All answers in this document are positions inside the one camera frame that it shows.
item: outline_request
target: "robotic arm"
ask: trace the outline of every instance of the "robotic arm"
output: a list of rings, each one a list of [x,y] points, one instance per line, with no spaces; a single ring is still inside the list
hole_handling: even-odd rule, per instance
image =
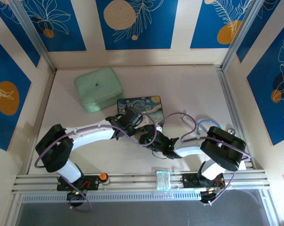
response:
[[[36,145],[39,154],[37,162],[41,159],[47,172],[57,172],[75,187],[81,187],[85,176],[69,159],[73,150],[98,140],[115,138],[118,140],[124,135],[130,137],[138,132],[144,132],[139,139],[140,146],[161,152],[169,159],[199,153],[205,153],[211,158],[202,164],[197,174],[194,181],[197,187],[210,187],[212,180],[225,170],[237,171],[239,168],[243,154],[235,149],[243,151],[246,147],[245,142],[218,127],[211,127],[207,136],[201,137],[204,141],[199,138],[181,141],[179,138],[169,139],[164,136],[160,127],[156,125],[139,128],[139,125],[143,124],[142,121],[143,114],[135,107],[131,107],[124,115],[107,117],[89,126],[64,129],[60,124],[54,125]]]

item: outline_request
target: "orange button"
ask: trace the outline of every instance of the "orange button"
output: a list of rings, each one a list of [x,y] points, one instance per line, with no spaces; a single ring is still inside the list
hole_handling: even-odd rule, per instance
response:
[[[99,175],[100,180],[105,180],[107,178],[106,173],[101,173]]]

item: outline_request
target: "mint green container lid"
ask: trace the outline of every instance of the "mint green container lid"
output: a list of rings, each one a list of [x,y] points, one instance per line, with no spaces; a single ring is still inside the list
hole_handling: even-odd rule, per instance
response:
[[[123,88],[112,68],[83,74],[74,81],[79,98],[89,113],[99,111],[123,98]]]

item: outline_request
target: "white table surface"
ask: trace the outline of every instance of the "white table surface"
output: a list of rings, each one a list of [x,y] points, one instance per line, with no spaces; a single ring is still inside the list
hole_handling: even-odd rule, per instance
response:
[[[80,127],[103,120],[117,113],[117,105],[95,113],[87,113],[82,107],[74,79],[79,75],[97,70],[84,68],[58,70],[47,104],[38,141],[55,124],[65,127]],[[160,96],[164,116],[173,112],[183,112],[196,120],[210,118],[223,129],[232,121],[221,89],[216,68],[212,66],[144,66],[114,67],[126,98]],[[189,131],[180,116],[169,118],[163,133],[170,137],[180,137]],[[34,152],[29,174],[44,174],[45,169],[36,169],[34,162],[38,155]],[[151,150],[138,147],[122,137],[118,141],[106,140],[82,146],[70,155],[84,173],[142,173],[158,168],[173,171],[198,170],[204,154],[191,155],[176,160],[161,160],[151,154]]]

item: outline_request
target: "blue cable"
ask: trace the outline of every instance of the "blue cable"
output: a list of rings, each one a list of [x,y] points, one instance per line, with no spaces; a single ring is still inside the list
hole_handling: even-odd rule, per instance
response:
[[[210,122],[210,123],[213,123],[215,126],[217,126],[218,128],[220,128],[221,129],[221,126],[217,123],[217,122],[215,122],[215,121],[213,121],[213,120],[210,120],[210,119],[204,119],[204,120],[202,120],[202,121],[200,121],[198,124],[197,124],[197,135],[200,135],[200,133],[199,133],[199,127],[200,127],[200,124],[202,124],[203,122]],[[204,126],[202,126],[202,129],[205,131],[205,132],[208,132],[208,130],[204,127]]]

